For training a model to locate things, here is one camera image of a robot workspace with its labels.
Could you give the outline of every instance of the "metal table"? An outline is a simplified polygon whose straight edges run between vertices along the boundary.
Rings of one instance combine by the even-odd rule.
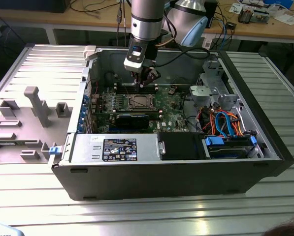
[[[28,69],[24,64],[53,60],[61,63],[62,69],[84,66],[81,58],[76,59],[83,47],[57,46],[56,51],[54,47],[37,45],[35,52],[25,48],[0,83],[0,98],[16,76],[22,76],[18,80],[23,80],[23,86],[25,81],[41,83],[41,78],[25,80],[18,74]],[[74,57],[69,50],[75,51]],[[64,55],[66,62],[61,61]],[[268,58],[253,53],[228,55],[294,156],[294,88]],[[44,91],[49,89],[54,87],[46,86]],[[42,99],[51,101],[49,94],[45,92]],[[292,217],[294,165],[278,177],[263,179],[246,194],[96,202],[71,200],[47,164],[0,165],[0,222],[22,230],[26,236],[258,236]]]

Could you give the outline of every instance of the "power supply label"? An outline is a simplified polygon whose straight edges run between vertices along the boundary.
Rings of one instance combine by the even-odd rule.
[[[103,161],[136,161],[136,139],[104,139]]]

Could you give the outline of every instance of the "electronic device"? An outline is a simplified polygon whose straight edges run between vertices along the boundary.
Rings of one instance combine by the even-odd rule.
[[[154,68],[158,48],[173,40],[183,46],[194,46],[208,22],[205,0],[172,1],[164,12],[165,2],[133,0],[131,4],[131,40],[124,66],[131,72],[137,91],[161,76]],[[162,43],[162,28],[169,31],[170,25],[177,30],[175,39]]]
[[[266,9],[253,9],[253,14],[250,22],[255,23],[267,23],[269,21],[270,15]]]
[[[294,1],[293,0],[263,0],[263,2],[265,4],[279,4],[289,9],[292,6]]]
[[[70,0],[0,0],[0,9],[64,13]]]
[[[52,171],[72,199],[244,193],[294,162],[226,53],[181,56],[139,91],[117,66],[126,53],[96,50],[65,144],[50,150]],[[173,53],[159,51],[157,60]],[[98,84],[90,93],[88,81]]]

